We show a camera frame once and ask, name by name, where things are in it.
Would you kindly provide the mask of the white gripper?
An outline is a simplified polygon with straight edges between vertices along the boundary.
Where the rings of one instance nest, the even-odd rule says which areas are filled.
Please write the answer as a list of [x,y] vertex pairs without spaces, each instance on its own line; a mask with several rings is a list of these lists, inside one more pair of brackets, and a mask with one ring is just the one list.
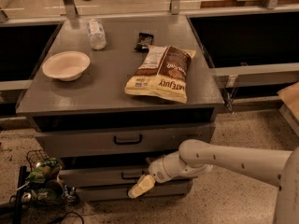
[[131,199],[151,190],[155,186],[155,180],[164,183],[177,177],[187,177],[188,165],[176,151],[153,161],[149,165],[149,173],[150,175],[140,176],[137,183],[128,191]]

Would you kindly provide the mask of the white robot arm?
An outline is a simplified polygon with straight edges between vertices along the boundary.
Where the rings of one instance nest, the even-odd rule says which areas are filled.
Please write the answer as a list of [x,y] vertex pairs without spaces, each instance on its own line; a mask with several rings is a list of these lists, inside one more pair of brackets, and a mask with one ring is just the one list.
[[201,140],[183,141],[178,151],[167,154],[149,165],[128,191],[137,198],[177,177],[192,177],[219,166],[278,188],[273,224],[299,224],[299,148],[288,150],[225,147]]

